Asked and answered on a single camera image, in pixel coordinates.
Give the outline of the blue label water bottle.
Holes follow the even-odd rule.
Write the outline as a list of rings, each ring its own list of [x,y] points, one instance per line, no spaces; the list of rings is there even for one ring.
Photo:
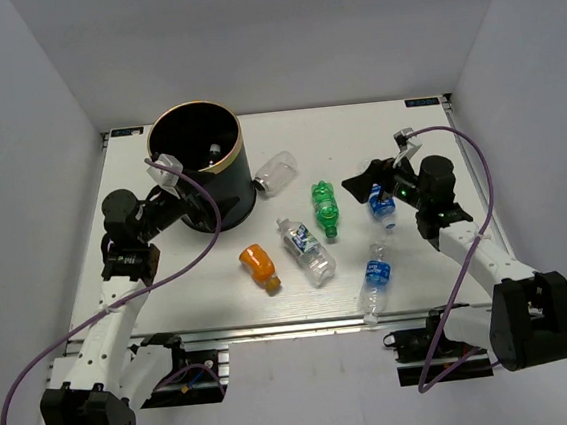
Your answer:
[[[397,207],[393,197],[382,199],[383,190],[376,183],[371,187],[367,201],[372,219],[379,224],[387,233],[392,232],[397,224]]]
[[[378,322],[388,303],[391,282],[390,249],[384,241],[370,246],[363,284],[359,295],[359,310],[367,325]]]

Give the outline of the green plastic bottle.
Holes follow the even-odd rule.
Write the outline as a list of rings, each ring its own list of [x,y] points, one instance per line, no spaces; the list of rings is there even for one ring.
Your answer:
[[[337,225],[339,221],[335,190],[331,183],[325,181],[313,184],[311,190],[311,201],[314,206],[316,222],[325,232],[325,237],[335,239],[338,235]]]

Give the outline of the clear jar-shaped plastic bottle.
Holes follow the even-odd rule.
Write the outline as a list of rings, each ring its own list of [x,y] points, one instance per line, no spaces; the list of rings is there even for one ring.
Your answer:
[[[256,172],[253,183],[267,197],[278,195],[298,175],[297,160],[288,151],[274,155]]]

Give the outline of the clear bottle green-blue label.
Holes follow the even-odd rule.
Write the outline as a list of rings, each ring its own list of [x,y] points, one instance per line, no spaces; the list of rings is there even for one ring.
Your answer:
[[[285,248],[312,285],[319,288],[334,277],[337,263],[307,226],[288,218],[278,218],[276,223]]]

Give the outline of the orange plastic bottle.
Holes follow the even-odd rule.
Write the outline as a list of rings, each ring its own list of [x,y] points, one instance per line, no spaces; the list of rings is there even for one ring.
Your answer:
[[[255,243],[243,249],[239,261],[253,281],[266,292],[276,293],[282,287],[274,263],[260,245]]]

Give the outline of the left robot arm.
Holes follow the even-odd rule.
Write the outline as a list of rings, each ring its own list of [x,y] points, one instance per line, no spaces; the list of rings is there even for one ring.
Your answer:
[[[139,200],[117,189],[104,199],[99,309],[83,326],[86,338],[61,386],[42,395],[45,425],[137,425],[137,411],[152,394],[188,374],[177,335],[154,334],[140,345],[130,340],[150,292],[162,287],[153,238],[184,216],[221,225],[218,205],[204,188],[198,192],[205,206],[165,190]]]

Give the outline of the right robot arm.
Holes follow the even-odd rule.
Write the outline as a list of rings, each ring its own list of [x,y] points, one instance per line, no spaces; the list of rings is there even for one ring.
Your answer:
[[[534,270],[485,236],[455,201],[453,170],[440,155],[427,156],[417,170],[407,159],[375,159],[341,186],[361,203],[377,189],[381,198],[414,207],[421,237],[491,297],[486,310],[445,304],[427,323],[432,351],[447,357],[463,344],[485,349],[508,371],[567,359],[566,278]]]

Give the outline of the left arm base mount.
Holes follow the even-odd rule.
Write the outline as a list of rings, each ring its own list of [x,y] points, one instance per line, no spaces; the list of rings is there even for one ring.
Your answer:
[[[161,345],[172,356],[172,368],[161,378],[175,379],[152,392],[143,409],[209,405],[223,401],[228,389],[229,351],[226,346],[189,342],[178,334],[156,334],[129,345],[133,361],[141,346]]]

